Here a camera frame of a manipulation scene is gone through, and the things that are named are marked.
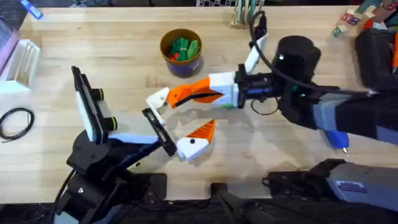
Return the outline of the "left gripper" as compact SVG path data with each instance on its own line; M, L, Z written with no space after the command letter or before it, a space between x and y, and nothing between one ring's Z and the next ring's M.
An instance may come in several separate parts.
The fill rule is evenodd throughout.
M167 106L170 89L165 87L146 98L149 107ZM111 176L126 170L159 148L168 156L177 152L177 145L160 125L150 108L134 116L115 113L96 118L73 142L67 164L83 176Z

